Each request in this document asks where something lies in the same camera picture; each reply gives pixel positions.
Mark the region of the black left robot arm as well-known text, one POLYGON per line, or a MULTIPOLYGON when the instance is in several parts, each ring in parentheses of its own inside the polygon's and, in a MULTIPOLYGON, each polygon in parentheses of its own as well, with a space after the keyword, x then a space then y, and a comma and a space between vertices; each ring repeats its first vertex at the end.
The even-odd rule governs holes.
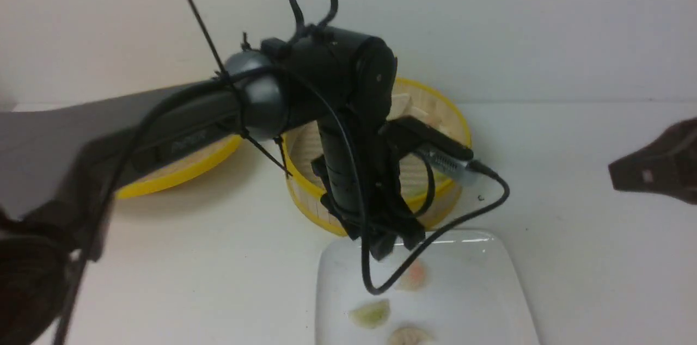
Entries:
POLYGON ((57 318, 62 343, 87 261, 101 258, 115 192, 229 135, 252 143, 317 122, 322 202, 381 259, 425 228, 399 194, 396 57, 376 36, 308 27, 245 49, 212 79, 41 112, 2 113, 2 343, 57 318))

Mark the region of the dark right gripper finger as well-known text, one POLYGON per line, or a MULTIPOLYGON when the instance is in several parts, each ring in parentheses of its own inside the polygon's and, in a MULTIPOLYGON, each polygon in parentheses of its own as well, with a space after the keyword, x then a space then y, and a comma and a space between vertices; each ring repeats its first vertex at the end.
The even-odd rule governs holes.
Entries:
POLYGON ((696 119, 670 125, 653 142, 608 165, 613 189, 696 204, 696 119))

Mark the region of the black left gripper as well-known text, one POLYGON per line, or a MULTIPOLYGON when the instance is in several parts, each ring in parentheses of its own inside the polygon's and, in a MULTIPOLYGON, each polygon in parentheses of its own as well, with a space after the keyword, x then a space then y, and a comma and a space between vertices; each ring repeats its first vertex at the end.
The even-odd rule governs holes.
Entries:
POLYGON ((401 196, 399 157, 388 144, 383 127, 365 127, 356 120, 344 120, 354 144, 359 179, 353 173, 349 150, 338 123, 331 116, 317 122, 322 156, 311 163, 326 193, 321 203, 339 220, 351 240, 363 236, 366 214, 368 251, 377 261, 393 253, 400 238, 408 250, 425 239, 425 227, 414 218, 401 196))

